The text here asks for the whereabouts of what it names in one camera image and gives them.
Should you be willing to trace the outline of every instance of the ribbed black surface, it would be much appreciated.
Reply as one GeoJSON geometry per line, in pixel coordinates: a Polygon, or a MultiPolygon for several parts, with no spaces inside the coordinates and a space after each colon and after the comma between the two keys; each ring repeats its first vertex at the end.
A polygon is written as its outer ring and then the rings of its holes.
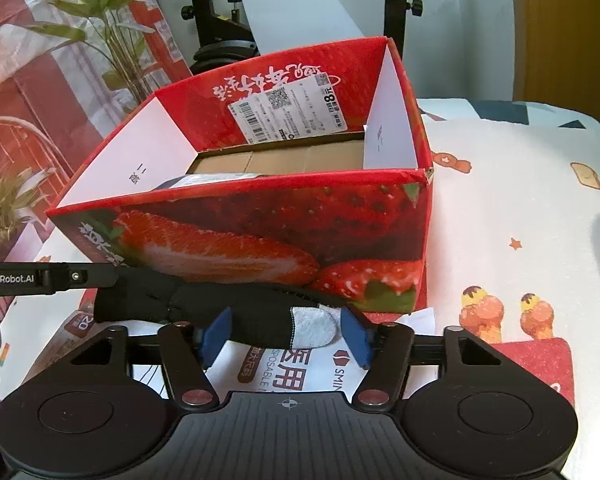
{"type": "MultiPolygon", "coordinates": [[[[20,473],[14,480],[29,478],[32,477],[20,473]]],[[[458,480],[461,477],[440,471],[416,455],[391,418],[358,412],[340,393],[236,393],[218,412],[185,416],[161,450],[143,464],[111,478],[458,480]]]]}

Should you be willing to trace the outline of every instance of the barcode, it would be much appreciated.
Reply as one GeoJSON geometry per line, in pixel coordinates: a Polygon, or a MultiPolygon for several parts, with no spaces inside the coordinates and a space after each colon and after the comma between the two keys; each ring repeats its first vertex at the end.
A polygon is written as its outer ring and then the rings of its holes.
{"type": "Polygon", "coordinates": [[[266,142],[267,134],[265,133],[260,121],[256,117],[256,114],[253,113],[251,109],[251,105],[248,102],[243,102],[238,104],[238,108],[240,108],[240,113],[247,121],[247,124],[251,128],[251,133],[255,135],[256,142],[266,142]]]}
{"type": "Polygon", "coordinates": [[[329,76],[324,72],[315,75],[315,82],[318,83],[318,86],[325,86],[330,83],[329,76]]]}
{"type": "Polygon", "coordinates": [[[286,90],[284,88],[269,90],[268,92],[265,92],[265,94],[269,99],[271,108],[274,110],[279,110],[285,106],[291,106],[291,101],[289,100],[289,96],[286,95],[286,90]]]}

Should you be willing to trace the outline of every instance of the brown wooden panel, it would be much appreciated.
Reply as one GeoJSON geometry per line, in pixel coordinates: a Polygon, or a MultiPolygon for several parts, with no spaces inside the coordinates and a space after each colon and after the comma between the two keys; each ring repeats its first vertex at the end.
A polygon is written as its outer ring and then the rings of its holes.
{"type": "Polygon", "coordinates": [[[600,121],[600,0],[514,0],[514,99],[600,121]]]}

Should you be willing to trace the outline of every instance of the strawberry print box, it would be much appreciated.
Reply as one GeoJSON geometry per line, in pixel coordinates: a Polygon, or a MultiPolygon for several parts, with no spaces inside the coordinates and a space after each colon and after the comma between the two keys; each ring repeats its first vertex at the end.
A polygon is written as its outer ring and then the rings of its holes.
{"type": "Polygon", "coordinates": [[[426,304],[432,161],[395,45],[277,52],[157,90],[48,211],[94,261],[426,304]]]}

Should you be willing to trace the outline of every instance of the blue pad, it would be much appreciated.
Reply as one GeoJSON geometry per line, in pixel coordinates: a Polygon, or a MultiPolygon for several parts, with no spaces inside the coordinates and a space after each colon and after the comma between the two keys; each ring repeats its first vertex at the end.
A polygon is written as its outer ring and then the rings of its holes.
{"type": "Polygon", "coordinates": [[[374,352],[368,331],[345,306],[340,309],[340,331],[358,366],[369,368],[374,352]]]}
{"type": "Polygon", "coordinates": [[[213,320],[202,336],[200,346],[200,361],[204,369],[209,368],[222,350],[224,343],[231,336],[232,314],[231,308],[224,309],[218,317],[213,320]]]}

